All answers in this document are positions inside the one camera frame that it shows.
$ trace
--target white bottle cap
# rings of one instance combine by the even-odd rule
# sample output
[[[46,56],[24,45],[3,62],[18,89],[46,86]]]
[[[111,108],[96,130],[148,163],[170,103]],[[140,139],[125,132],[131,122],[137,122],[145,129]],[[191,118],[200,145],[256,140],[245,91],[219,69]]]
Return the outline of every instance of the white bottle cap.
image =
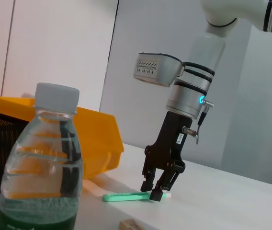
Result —
[[[73,114],[79,103],[79,90],[63,85],[38,83],[35,108]]]

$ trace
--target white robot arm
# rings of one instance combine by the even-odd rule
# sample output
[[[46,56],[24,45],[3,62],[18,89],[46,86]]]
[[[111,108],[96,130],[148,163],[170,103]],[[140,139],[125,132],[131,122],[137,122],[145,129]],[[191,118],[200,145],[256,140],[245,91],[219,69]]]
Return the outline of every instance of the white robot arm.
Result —
[[[165,54],[139,54],[134,77],[148,83],[169,87],[172,93],[167,102],[169,112],[156,143],[147,146],[141,190],[153,188],[155,169],[164,170],[151,193],[159,201],[162,190],[170,190],[179,173],[185,169],[181,150],[187,135],[197,137],[190,130],[192,119],[202,124],[213,104],[205,97],[225,48],[227,33],[238,18],[245,18],[259,30],[272,32],[272,0],[201,0],[208,27],[195,41],[187,62]]]

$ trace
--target water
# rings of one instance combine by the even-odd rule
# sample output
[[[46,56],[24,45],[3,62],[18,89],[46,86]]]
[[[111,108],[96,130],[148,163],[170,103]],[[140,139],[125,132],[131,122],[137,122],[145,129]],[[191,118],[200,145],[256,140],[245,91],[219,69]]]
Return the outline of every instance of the water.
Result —
[[[83,162],[73,115],[37,111],[6,163],[0,230],[72,230]]]

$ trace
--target wooden block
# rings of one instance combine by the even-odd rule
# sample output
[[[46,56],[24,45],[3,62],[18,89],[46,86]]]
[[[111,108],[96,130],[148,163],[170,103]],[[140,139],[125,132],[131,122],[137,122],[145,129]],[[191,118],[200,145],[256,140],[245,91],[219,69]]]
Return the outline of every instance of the wooden block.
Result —
[[[120,221],[119,230],[146,230],[133,219]]]

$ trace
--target blue indicator light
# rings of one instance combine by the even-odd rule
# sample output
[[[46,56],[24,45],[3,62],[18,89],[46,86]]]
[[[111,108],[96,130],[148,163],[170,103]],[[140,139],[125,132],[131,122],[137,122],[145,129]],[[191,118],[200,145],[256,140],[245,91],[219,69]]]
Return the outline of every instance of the blue indicator light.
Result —
[[[203,104],[205,96],[201,96],[199,99],[200,104]]]

